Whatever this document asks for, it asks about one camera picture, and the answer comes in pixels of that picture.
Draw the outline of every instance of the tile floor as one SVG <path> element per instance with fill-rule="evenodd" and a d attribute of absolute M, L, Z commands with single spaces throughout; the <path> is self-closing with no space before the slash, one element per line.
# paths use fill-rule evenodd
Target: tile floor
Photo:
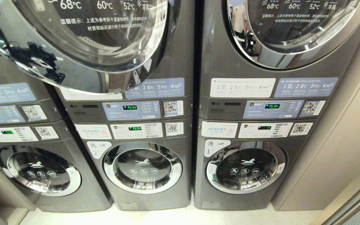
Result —
<path fill-rule="evenodd" d="M 277 212 L 200 210 L 191 203 L 186 208 L 159 211 L 120 211 L 113 205 L 105 211 L 57 213 L 30 211 L 20 225 L 121 224 L 121 225 L 308 225 L 321 210 Z"/>

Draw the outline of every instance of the horse icon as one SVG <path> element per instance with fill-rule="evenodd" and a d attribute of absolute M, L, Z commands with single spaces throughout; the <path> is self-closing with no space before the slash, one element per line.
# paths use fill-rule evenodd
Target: horse icon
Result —
<path fill-rule="evenodd" d="M 44 166 L 41 165 L 41 162 L 38 161 L 36 163 L 29 163 L 30 164 L 30 168 L 43 168 Z"/>
<path fill-rule="evenodd" d="M 144 161 L 136 161 L 138 166 L 146 166 L 150 164 L 150 161 L 146 158 Z"/>
<path fill-rule="evenodd" d="M 252 165 L 252 164 L 255 164 L 255 163 L 254 163 L 254 161 L 255 161 L 254 158 L 251 159 L 251 160 L 249 160 L 249 161 L 246 161 L 246 160 L 241 160 L 241 161 L 242 161 L 242 163 L 240 163 L 241 165 Z"/>

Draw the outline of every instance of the dryer door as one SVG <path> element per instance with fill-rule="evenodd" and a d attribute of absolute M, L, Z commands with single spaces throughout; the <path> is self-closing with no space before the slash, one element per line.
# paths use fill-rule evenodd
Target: dryer door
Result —
<path fill-rule="evenodd" d="M 206 176 L 220 191 L 247 194 L 268 187 L 285 166 L 286 155 L 278 145 L 248 141 L 217 152 L 207 164 Z"/>
<path fill-rule="evenodd" d="M 224 0 L 225 24 L 248 60 L 272 69 L 310 64 L 360 24 L 360 0 Z"/>
<path fill-rule="evenodd" d="M 0 54 L 55 86 L 120 93 L 152 73 L 179 7 L 167 0 L 0 1 Z"/>
<path fill-rule="evenodd" d="M 4 147 L 0 150 L 0 166 L 11 179 L 41 195 L 69 195 L 81 184 L 80 173 L 70 162 L 39 148 Z"/>
<path fill-rule="evenodd" d="M 178 155 L 149 142 L 120 144 L 104 157 L 104 170 L 119 188 L 138 194 L 155 194 L 180 179 L 183 166 Z"/>

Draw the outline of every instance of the digital display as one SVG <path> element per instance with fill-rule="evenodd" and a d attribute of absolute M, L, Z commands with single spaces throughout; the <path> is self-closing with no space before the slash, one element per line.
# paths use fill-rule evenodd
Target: digital display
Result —
<path fill-rule="evenodd" d="M 124 105 L 123 106 L 124 110 L 132 110 L 132 109 L 137 109 L 136 105 Z"/>
<path fill-rule="evenodd" d="M 258 130 L 270 130 L 272 127 L 271 126 L 259 126 L 257 127 Z"/>
<path fill-rule="evenodd" d="M 266 104 L 265 108 L 280 108 L 280 104 Z"/>
<path fill-rule="evenodd" d="M 13 131 L 1 131 L 3 134 L 13 134 Z"/>
<path fill-rule="evenodd" d="M 129 127 L 129 131 L 141 131 L 141 127 Z"/>

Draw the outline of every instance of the icon symbol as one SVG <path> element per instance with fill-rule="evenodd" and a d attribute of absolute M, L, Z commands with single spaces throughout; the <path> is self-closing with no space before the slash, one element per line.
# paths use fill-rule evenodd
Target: icon symbol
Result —
<path fill-rule="evenodd" d="M 144 161 L 136 161 L 138 166 L 146 166 L 150 164 L 150 161 L 146 158 Z"/>
<path fill-rule="evenodd" d="M 242 174 L 247 174 L 249 171 L 250 171 L 249 169 L 244 168 L 244 169 L 241 170 L 241 173 Z"/>
<path fill-rule="evenodd" d="M 55 171 L 52 171 L 52 170 L 49 170 L 49 171 L 47 172 L 47 174 L 48 174 L 50 177 L 56 176 L 56 172 L 55 172 Z"/>
<path fill-rule="evenodd" d="M 249 161 L 246 161 L 246 160 L 241 160 L 241 161 L 242 161 L 242 163 L 240 163 L 241 165 L 253 165 L 253 164 L 255 164 L 255 163 L 254 163 L 254 161 L 255 161 L 254 158 L 252 158 L 252 159 L 249 160 Z"/>
<path fill-rule="evenodd" d="M 148 170 L 146 170 L 146 169 L 140 169 L 140 173 L 141 173 L 141 174 L 147 174 L 147 173 L 148 173 Z"/>
<path fill-rule="evenodd" d="M 38 171 L 37 172 L 37 175 L 39 175 L 40 177 L 45 177 L 45 173 L 44 172 L 42 172 L 42 171 Z"/>
<path fill-rule="evenodd" d="M 30 164 L 30 168 L 43 168 L 44 166 L 41 165 L 41 162 L 38 161 L 36 163 L 29 163 Z"/>
<path fill-rule="evenodd" d="M 151 169 L 151 173 L 153 174 L 157 174 L 159 172 L 159 170 L 157 168 L 152 168 Z"/>
<path fill-rule="evenodd" d="M 258 168 L 255 168 L 255 169 L 252 170 L 252 174 L 257 174 L 257 173 L 259 173 L 259 169 L 258 169 Z"/>
<path fill-rule="evenodd" d="M 32 176 L 32 177 L 35 177 L 35 176 L 36 176 L 36 174 L 35 174 L 33 171 L 27 171 L 27 174 L 29 174 L 29 175 Z"/>
<path fill-rule="evenodd" d="M 236 173 L 238 173 L 238 169 L 237 168 L 232 168 L 232 169 L 230 169 L 230 173 L 236 174 Z"/>

